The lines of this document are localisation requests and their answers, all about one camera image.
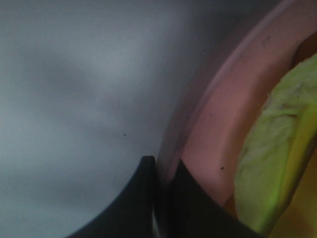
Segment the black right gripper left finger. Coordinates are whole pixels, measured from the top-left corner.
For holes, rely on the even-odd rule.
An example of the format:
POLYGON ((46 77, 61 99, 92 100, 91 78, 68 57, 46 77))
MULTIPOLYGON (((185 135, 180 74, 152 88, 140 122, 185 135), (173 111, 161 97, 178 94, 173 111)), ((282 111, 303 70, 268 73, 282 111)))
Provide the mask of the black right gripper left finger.
POLYGON ((70 238, 152 238, 156 161, 144 156, 119 196, 70 238))

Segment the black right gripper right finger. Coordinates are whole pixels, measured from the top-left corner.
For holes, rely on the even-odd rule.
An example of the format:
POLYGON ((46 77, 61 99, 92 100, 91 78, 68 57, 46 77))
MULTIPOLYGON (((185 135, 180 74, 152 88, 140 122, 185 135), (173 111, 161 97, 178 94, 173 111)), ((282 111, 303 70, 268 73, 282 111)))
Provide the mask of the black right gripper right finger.
POLYGON ((211 199, 183 161, 167 187, 158 186, 156 220, 161 238, 260 237, 211 199))

